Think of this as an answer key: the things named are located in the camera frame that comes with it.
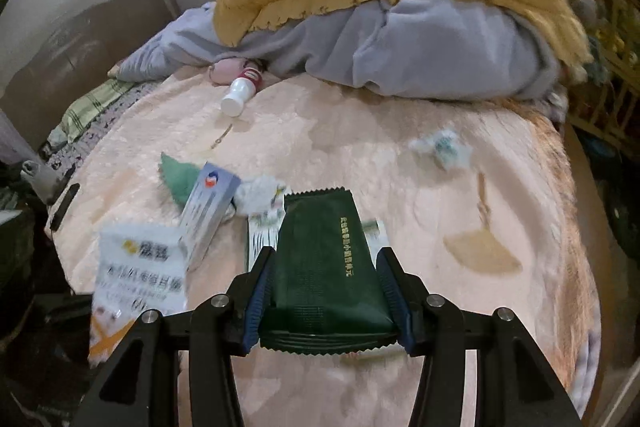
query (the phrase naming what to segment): white bottle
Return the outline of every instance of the white bottle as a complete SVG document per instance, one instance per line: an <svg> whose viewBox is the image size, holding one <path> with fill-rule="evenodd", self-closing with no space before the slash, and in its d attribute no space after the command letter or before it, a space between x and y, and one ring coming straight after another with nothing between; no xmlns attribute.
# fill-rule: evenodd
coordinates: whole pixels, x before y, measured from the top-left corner
<svg viewBox="0 0 640 427"><path fill-rule="evenodd" d="M262 81L262 75L257 68L244 68L240 76L229 87L228 93L220 101L220 109L227 116L239 116L244 104L251 100Z"/></svg>

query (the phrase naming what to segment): dark green package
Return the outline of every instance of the dark green package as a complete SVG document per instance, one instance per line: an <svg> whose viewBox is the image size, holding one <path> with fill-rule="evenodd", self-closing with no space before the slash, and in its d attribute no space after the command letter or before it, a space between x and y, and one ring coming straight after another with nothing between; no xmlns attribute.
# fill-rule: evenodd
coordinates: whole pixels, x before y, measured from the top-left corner
<svg viewBox="0 0 640 427"><path fill-rule="evenodd" d="M395 342L397 330L350 191L292 194L285 210L261 345L315 354Z"/></svg>

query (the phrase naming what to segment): wooden crib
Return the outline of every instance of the wooden crib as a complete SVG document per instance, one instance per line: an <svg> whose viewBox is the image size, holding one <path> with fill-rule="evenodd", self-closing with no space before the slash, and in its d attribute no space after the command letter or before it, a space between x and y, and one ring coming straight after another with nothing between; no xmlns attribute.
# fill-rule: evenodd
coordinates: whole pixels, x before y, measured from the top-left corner
<svg viewBox="0 0 640 427"><path fill-rule="evenodd" d="M567 118L627 155L640 156L640 3L595 1L599 20L590 36L598 39L601 63L611 75L601 86L572 87Z"/></svg>

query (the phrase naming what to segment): pink object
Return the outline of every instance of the pink object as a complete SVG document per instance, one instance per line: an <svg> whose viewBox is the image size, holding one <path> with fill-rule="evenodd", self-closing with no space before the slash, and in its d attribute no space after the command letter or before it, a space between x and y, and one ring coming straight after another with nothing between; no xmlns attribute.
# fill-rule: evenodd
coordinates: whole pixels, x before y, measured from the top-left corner
<svg viewBox="0 0 640 427"><path fill-rule="evenodd" d="M566 160L544 154L561 150L561 140L553 137L553 149L539 146L538 129L546 132L548 123L539 127L502 108L478 112L465 105L379 97L308 74L269 89L271 94L251 101L251 117L244 125L234 125L222 144L209 150L209 159L243 179L266 172L296 190L348 186L358 210L385 223L405 270L465 310L490 314L508 303L538 345L553 354L558 374L572 381L577 346L587 339L592 322L582 310L597 305L598 296L590 289L593 275L584 248L568 246L567 229L577 223L564 207L563 198L569 196L558 192L554 174L564 169ZM166 223L175 214L171 198L149 188L158 176L156 158L168 151L181 161L199 161L228 128L227 120L212 118L212 104L225 91L211 89L206 75L187 82L170 78L145 103L135 103L87 158L74 178L82 186L82 197L74 200L54 234L75 291L95 286L95 230L114 220ZM159 132L159 122L171 122L172 131ZM524 269L516 275L478 275L442 244L444 234L480 224L470 191L473 179L442 182L437 171L426 171L404 147L420 132L451 122L483 152L478 161L487 176L494 233L518 253ZM573 188L565 190L573 201ZM245 271L245 227L241 219L219 227L203 263L188 276L190 309L226 291ZM566 311L567 295L574 296L571 312ZM349 364L339 357L297 357L269 349L253 349L247 357L235 357L233 365L244 420L264 427L406 427L422 369L420 359L407 356ZM467 368L464 427L474 425L477 388L475 363ZM178 392L180 421L186 426L187 371L178 377Z"/></svg>
<svg viewBox="0 0 640 427"><path fill-rule="evenodd" d="M246 58L225 58L209 67L209 80L219 86L229 86L244 69Z"/></svg>

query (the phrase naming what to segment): blue gripper pad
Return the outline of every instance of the blue gripper pad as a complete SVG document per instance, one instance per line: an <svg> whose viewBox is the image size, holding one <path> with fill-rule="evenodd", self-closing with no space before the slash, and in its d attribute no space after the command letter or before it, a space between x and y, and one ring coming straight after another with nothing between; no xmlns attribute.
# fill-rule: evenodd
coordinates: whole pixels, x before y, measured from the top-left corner
<svg viewBox="0 0 640 427"><path fill-rule="evenodd" d="M407 353L412 352L415 346L415 339L412 330L411 313L409 306L402 296L398 281L393 275L391 267L385 255L380 252L376 258L376 272L380 280L380 286L385 295L386 302L391 310L391 316L400 330L398 344L404 347Z"/></svg>
<svg viewBox="0 0 640 427"><path fill-rule="evenodd" d="M244 335L242 336L242 349L246 353L258 343L258 327L264 315L264 309L269 301L269 275L273 266L273 256L267 261L258 282L255 284L254 293L249 299L249 304L244 311Z"/></svg>

